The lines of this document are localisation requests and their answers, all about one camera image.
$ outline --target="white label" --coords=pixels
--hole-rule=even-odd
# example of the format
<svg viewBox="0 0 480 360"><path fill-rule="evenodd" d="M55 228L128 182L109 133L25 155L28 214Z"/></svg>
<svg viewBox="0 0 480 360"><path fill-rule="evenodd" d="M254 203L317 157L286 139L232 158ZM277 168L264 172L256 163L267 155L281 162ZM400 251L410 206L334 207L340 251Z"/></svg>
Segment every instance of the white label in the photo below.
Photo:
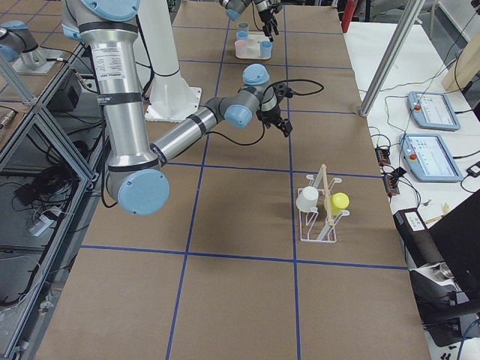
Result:
<svg viewBox="0 0 480 360"><path fill-rule="evenodd" d="M413 231L425 230L425 226L423 226L423 223L416 212L406 212L405 218Z"/></svg>
<svg viewBox="0 0 480 360"><path fill-rule="evenodd" d="M94 49L91 53L98 81L117 80L126 77L122 48L104 47Z"/></svg>

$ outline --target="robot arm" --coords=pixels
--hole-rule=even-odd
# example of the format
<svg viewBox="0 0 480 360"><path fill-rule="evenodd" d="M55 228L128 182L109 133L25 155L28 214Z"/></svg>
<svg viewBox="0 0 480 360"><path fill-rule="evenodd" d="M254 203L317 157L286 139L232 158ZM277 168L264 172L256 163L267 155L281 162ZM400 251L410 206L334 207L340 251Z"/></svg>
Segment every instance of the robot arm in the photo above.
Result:
<svg viewBox="0 0 480 360"><path fill-rule="evenodd" d="M253 2L263 22L262 30L265 36L273 41L272 31L278 35L275 14L282 10L281 0L218 0L218 2L226 8L226 15L232 21L238 20L248 5Z"/></svg>
<svg viewBox="0 0 480 360"><path fill-rule="evenodd" d="M106 189L126 212L150 215L161 209L170 186L160 168L224 119L244 128L258 111L267 127L281 124L291 131L290 123L280 117L281 97L270 86L266 69L254 64L244 71L245 85L236 96L209 100L150 145L133 51L140 0L63 0L62 4L64 32L91 47L98 102L112 147Z"/></svg>
<svg viewBox="0 0 480 360"><path fill-rule="evenodd" d="M0 54L8 62L14 62L20 57L25 66L32 70L47 62L27 25L18 20L0 25Z"/></svg>

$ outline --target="blue cup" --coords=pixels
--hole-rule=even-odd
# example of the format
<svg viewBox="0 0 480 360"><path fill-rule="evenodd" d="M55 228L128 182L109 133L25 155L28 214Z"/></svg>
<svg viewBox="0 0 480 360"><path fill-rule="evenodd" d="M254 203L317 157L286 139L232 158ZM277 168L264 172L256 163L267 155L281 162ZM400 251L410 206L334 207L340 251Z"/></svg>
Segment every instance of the blue cup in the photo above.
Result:
<svg viewBox="0 0 480 360"><path fill-rule="evenodd" d="M260 58L269 58L272 56L272 43L270 41L262 41L260 43Z"/></svg>
<svg viewBox="0 0 480 360"><path fill-rule="evenodd" d="M248 33L246 31L237 31L237 40L248 40Z"/></svg>

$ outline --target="red object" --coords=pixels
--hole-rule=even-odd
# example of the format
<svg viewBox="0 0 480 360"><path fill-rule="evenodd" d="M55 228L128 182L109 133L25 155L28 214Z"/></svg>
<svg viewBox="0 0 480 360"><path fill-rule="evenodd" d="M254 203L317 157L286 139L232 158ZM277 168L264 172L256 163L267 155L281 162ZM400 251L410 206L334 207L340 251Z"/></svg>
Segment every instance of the red object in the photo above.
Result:
<svg viewBox="0 0 480 360"><path fill-rule="evenodd" d="M345 11L342 16L342 32L345 34L353 18L353 13L357 7L357 0L348 0L345 5Z"/></svg>

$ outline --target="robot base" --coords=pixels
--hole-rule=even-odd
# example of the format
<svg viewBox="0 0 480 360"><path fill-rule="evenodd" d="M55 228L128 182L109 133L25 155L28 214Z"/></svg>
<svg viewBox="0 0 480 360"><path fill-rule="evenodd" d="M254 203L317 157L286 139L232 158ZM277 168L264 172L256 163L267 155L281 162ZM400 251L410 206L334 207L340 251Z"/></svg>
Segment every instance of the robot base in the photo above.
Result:
<svg viewBox="0 0 480 360"><path fill-rule="evenodd" d="M50 50L50 49L42 49L43 53L45 54L45 57L48 59L56 59L62 56L62 51L59 50ZM17 74L19 75L40 75L45 77L50 69L52 69L53 65L56 64L56 61L47 61L45 64L42 66L37 67L36 69L31 69L30 67L26 67L25 64L23 64L23 61L21 58L16 60L12 68L16 71Z"/></svg>
<svg viewBox="0 0 480 360"><path fill-rule="evenodd" d="M171 97L174 99L175 97L174 95L169 94L167 85L163 88L163 99L160 101L151 99L151 103L145 113L146 120L151 122L182 122L187 116L198 110L200 98L202 97L201 88L188 87L191 91L190 99L184 99L181 106L175 106L178 103L178 100L174 100L174 103L169 103L168 98Z"/></svg>

